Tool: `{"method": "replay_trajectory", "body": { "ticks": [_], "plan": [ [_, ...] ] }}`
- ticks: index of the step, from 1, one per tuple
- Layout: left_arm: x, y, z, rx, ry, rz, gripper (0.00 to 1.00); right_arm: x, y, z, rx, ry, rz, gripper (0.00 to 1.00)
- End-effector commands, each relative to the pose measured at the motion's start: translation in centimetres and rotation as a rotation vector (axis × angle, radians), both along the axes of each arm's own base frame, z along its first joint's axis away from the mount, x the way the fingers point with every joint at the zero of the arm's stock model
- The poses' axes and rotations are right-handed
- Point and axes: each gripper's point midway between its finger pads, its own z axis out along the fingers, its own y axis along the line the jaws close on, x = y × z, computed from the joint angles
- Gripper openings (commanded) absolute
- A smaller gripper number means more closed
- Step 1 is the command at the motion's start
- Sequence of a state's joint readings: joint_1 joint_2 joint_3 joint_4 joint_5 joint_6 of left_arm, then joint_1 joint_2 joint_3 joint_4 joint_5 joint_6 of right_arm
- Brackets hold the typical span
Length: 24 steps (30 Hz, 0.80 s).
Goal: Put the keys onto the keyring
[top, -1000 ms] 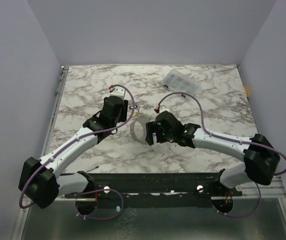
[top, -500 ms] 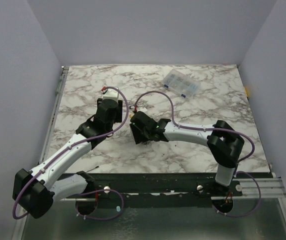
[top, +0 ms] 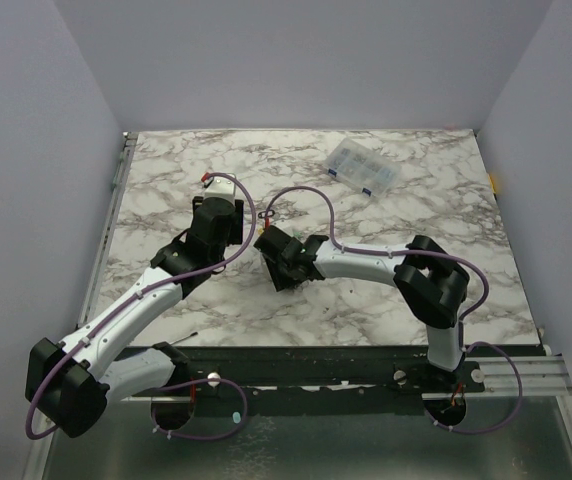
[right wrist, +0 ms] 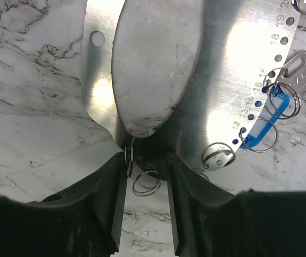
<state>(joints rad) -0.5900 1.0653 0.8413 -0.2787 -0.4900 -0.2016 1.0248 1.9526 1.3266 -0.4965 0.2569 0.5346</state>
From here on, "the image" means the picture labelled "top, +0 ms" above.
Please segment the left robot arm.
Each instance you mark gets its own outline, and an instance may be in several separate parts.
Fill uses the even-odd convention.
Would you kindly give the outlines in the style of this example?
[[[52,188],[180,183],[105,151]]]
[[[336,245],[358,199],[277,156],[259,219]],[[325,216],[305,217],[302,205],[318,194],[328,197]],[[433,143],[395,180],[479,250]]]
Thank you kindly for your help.
[[[120,355],[153,320],[227,265],[227,247],[248,246],[245,205],[224,197],[195,198],[186,233],[162,247],[113,305],[62,340],[43,338],[32,347],[25,386],[29,439],[49,434],[34,431],[37,412],[76,438],[114,403],[146,390],[159,388],[172,395],[184,388],[187,362],[170,344],[162,342],[128,358]]]

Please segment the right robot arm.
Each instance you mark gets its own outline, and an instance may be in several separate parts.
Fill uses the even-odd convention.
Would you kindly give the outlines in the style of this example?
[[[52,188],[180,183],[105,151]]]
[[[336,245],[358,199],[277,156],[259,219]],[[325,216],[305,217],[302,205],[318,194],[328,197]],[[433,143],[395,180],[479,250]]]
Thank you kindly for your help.
[[[393,256],[391,247],[337,247],[325,235],[311,235],[301,242],[274,225],[254,244],[278,291],[334,278],[397,288],[415,318],[426,326],[427,383],[447,391],[462,376],[463,327],[458,314],[470,276],[426,236],[415,236],[408,246],[416,252]]]

